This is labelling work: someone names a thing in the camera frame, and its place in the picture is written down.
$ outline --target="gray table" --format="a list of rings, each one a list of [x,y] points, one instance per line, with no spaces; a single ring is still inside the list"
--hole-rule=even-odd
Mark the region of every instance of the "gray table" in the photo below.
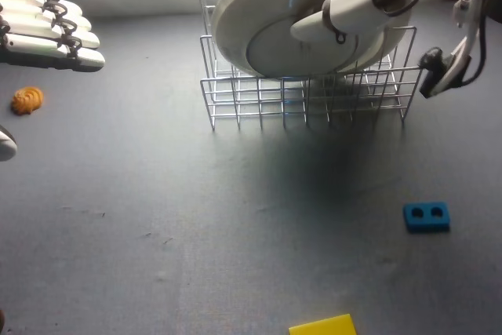
[[[458,43],[450,5],[416,10],[416,59]],[[406,126],[209,127],[199,16],[108,20],[97,74],[1,66],[0,306],[13,334],[286,334],[351,313],[359,335],[502,328],[502,26],[472,86]],[[39,86],[16,117],[9,98]],[[402,204],[449,203],[409,235]]]

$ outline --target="metal wire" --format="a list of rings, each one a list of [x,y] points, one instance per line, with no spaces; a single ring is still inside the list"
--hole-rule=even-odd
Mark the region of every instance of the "metal wire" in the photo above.
[[[375,119],[381,111],[397,111],[404,122],[420,81],[421,69],[407,67],[417,29],[397,27],[384,34],[384,45],[391,33],[404,32],[393,51],[371,67],[343,76],[340,73],[308,78],[265,79],[249,76],[228,63],[218,52],[211,33],[211,16],[217,0],[200,0],[205,34],[200,38],[206,78],[200,81],[210,124],[233,118],[238,128],[242,118],[264,119],[281,116],[287,119],[302,116],[305,124],[310,117],[326,117],[330,125],[334,115],[347,114],[354,121],[359,112],[373,112]],[[396,63],[397,57],[405,57]]]

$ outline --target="blue object with two holes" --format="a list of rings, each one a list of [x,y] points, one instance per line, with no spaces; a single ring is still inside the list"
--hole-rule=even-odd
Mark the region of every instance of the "blue object with two holes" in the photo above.
[[[402,211],[406,227],[411,232],[449,230],[448,206],[444,202],[409,203]]]

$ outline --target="orange toy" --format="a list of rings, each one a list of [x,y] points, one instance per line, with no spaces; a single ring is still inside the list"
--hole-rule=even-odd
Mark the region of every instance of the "orange toy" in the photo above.
[[[11,108],[17,115],[31,114],[33,110],[42,106],[43,100],[44,93],[39,88],[27,86],[14,94]]]

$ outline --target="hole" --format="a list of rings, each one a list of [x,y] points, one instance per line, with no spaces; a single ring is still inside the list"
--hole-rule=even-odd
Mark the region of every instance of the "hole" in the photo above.
[[[442,217],[442,209],[439,207],[434,207],[431,209],[431,214],[433,217]]]
[[[411,210],[411,216],[422,218],[422,217],[424,217],[424,211],[421,208],[418,208],[418,207],[417,208],[413,208]]]

